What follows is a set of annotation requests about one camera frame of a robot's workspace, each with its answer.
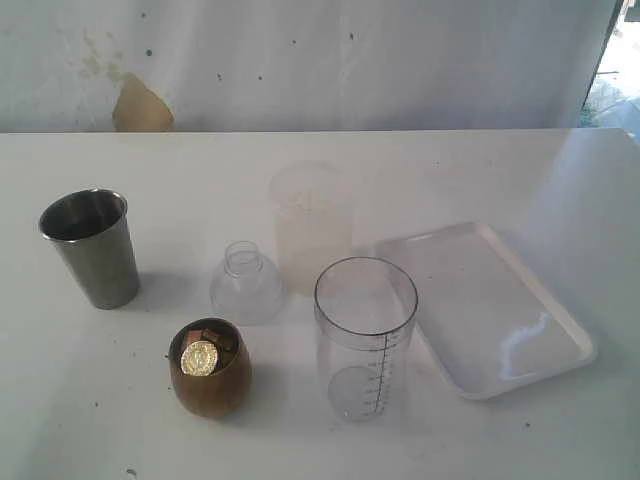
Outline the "gold foil coin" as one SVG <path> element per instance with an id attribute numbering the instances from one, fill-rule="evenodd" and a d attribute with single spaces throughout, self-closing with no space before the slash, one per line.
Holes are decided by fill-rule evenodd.
<path id="1" fill-rule="evenodd" d="M 211 375 L 218 364 L 219 353 L 216 345 L 206 340 L 190 343 L 180 358 L 181 370 L 185 375 L 204 377 Z"/>

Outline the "round wooden cup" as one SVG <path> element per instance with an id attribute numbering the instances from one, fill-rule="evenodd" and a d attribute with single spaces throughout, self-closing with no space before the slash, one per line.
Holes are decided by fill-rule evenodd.
<path id="1" fill-rule="evenodd" d="M 180 366 L 185 335 L 189 330 L 209 328 L 235 335 L 235 353 L 219 352 L 215 371 L 204 377 L 185 375 Z M 252 380 L 252 367 L 247 347 L 238 329 L 220 318 L 204 318 L 183 327 L 173 338 L 168 350 L 169 371 L 173 390 L 187 410 L 207 418 L 221 418 L 244 402 Z"/>

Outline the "steel metal cup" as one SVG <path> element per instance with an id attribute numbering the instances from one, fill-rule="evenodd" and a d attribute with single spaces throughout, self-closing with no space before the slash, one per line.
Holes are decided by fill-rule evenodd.
<path id="1" fill-rule="evenodd" d="M 121 194 L 91 188 L 54 201 L 39 218 L 41 235 L 98 309 L 119 308 L 140 288 L 127 213 Z"/>

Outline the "clear shaker dome lid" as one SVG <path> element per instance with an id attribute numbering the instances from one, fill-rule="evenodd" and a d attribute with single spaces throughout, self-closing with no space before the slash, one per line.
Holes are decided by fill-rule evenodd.
<path id="1" fill-rule="evenodd" d="M 253 242 L 237 241 L 214 268 L 209 296 L 217 316 L 250 326 L 274 319 L 286 294 L 277 266 Z"/>

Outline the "frosted plastic cup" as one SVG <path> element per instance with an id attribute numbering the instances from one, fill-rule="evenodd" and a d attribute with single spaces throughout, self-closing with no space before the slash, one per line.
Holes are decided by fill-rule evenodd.
<path id="1" fill-rule="evenodd" d="M 352 249 L 354 198 L 348 179 L 327 162 L 294 162 L 274 174 L 269 199 L 284 283 L 309 297 L 320 273 Z"/>

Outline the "clear measuring shaker cup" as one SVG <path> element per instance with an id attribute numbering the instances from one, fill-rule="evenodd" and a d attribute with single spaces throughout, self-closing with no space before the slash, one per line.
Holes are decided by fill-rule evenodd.
<path id="1" fill-rule="evenodd" d="M 403 390 L 418 306 L 413 280 L 387 260 L 352 256 L 321 272 L 313 290 L 317 365 L 339 418 L 372 420 Z"/>

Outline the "white plastic tray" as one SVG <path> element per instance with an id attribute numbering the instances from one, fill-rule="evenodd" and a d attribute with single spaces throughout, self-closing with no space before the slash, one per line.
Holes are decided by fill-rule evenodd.
<path id="1" fill-rule="evenodd" d="M 416 328 L 442 377 L 483 401 L 584 367 L 594 340 L 488 225 L 382 240 L 419 295 Z"/>

